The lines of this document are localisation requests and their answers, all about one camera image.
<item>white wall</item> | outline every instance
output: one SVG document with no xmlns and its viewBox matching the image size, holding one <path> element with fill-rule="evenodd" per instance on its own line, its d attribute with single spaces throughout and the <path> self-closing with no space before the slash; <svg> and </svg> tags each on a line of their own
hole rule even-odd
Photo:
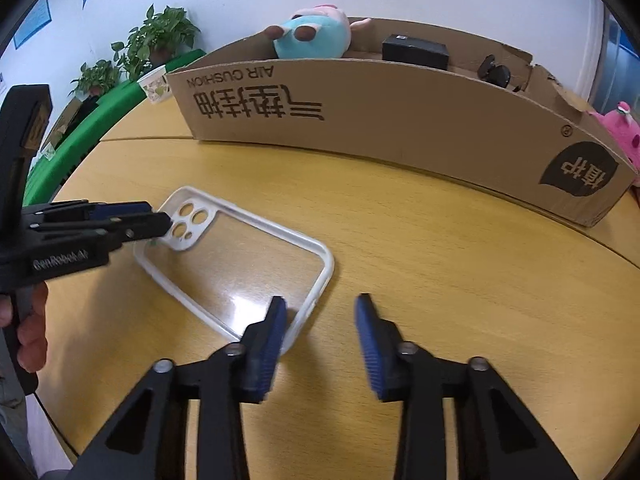
<svg viewBox="0 0 640 480">
<path fill-rule="evenodd" d="M 17 50 L 12 41 L 0 58 L 0 72 L 7 86 L 17 84 L 50 85 L 53 112 L 49 126 L 68 103 L 70 83 L 85 60 L 95 57 L 89 35 L 80 26 L 82 0 L 49 0 L 51 22 Z M 4 101 L 6 92 L 0 96 Z"/>
<path fill-rule="evenodd" d="M 56 110 L 84 62 L 111 59 L 151 3 L 185 7 L 203 34 L 205 50 L 281 22 L 300 7 L 331 3 L 351 16 L 434 23 L 487 36 L 533 54 L 570 88 L 591 87 L 602 38 L 599 0 L 49 0 L 52 23 L 0 59 L 9 85 L 48 82 Z"/>
</svg>

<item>printed chinese characters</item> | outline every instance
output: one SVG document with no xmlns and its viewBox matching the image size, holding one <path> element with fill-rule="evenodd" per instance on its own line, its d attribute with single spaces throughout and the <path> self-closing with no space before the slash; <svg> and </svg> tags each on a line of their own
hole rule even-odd
<svg viewBox="0 0 640 480">
<path fill-rule="evenodd" d="M 282 118 L 288 114 L 324 121 L 322 103 L 293 101 L 287 85 L 241 86 L 196 92 L 193 98 L 200 113 L 209 119 L 213 116 L 220 119 L 225 116 L 251 117 L 252 114 Z"/>
<path fill-rule="evenodd" d="M 564 162 L 562 164 L 562 172 L 564 174 L 572 174 L 574 178 L 581 177 L 580 180 L 584 182 L 584 185 L 591 186 L 593 189 L 597 189 L 607 176 L 604 171 L 588 163 L 581 156 L 575 162 Z"/>
</svg>

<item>metal screw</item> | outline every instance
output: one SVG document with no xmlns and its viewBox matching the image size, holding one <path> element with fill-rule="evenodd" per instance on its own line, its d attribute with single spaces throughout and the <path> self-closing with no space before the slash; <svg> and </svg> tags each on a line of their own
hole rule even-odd
<svg viewBox="0 0 640 480">
<path fill-rule="evenodd" d="M 489 361 L 487 361 L 484 357 L 472 357 L 469 360 L 469 365 L 476 372 L 485 372 L 489 369 Z"/>
<path fill-rule="evenodd" d="M 165 374 L 173 367 L 174 364 L 169 359 L 160 359 L 154 364 L 154 371 L 159 374 Z"/>
<path fill-rule="evenodd" d="M 402 341 L 398 345 L 398 353 L 400 355 L 413 355 L 418 351 L 418 345 L 411 341 Z"/>
<path fill-rule="evenodd" d="M 229 343 L 225 346 L 225 354 L 229 356 L 242 355 L 245 350 L 246 348 L 244 348 L 244 345 L 241 343 Z"/>
</svg>

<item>plant pot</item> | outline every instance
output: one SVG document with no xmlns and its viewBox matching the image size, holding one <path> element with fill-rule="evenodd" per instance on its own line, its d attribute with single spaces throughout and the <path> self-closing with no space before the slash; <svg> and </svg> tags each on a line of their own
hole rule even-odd
<svg viewBox="0 0 640 480">
<path fill-rule="evenodd" d="M 153 68 L 166 64 L 174 58 L 175 49 L 169 47 L 155 48 L 149 54 L 149 61 Z"/>
<path fill-rule="evenodd" d="M 89 95 L 100 97 L 104 94 L 104 89 L 101 86 L 94 85 L 89 87 Z"/>
</svg>

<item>blue plush toy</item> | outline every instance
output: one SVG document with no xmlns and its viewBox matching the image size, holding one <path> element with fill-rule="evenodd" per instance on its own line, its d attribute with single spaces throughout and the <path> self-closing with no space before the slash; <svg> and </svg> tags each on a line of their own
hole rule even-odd
<svg viewBox="0 0 640 480">
<path fill-rule="evenodd" d="M 273 41 L 280 59 L 342 57 L 351 43 L 351 31 L 371 20 L 349 24 L 347 15 L 332 5 L 298 10 L 282 25 L 271 25 L 264 33 Z"/>
</svg>

